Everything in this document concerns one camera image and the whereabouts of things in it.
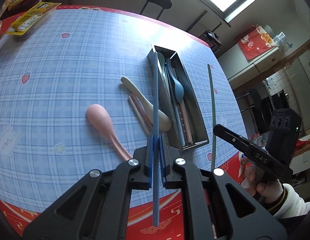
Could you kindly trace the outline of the white forearm sleeve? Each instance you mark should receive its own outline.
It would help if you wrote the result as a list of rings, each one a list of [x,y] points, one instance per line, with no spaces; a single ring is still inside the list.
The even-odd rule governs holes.
[[[276,219],[307,215],[310,211],[310,202],[305,202],[290,184],[283,184],[282,188],[283,192],[275,202],[264,203],[263,206]]]

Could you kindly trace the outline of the right hand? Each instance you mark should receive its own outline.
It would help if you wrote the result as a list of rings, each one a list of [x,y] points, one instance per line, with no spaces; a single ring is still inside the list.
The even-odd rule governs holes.
[[[252,197],[258,193],[265,203],[273,203],[283,193],[283,186],[278,179],[276,181],[262,182],[262,172],[256,165],[248,166],[244,172],[245,179],[240,185]]]

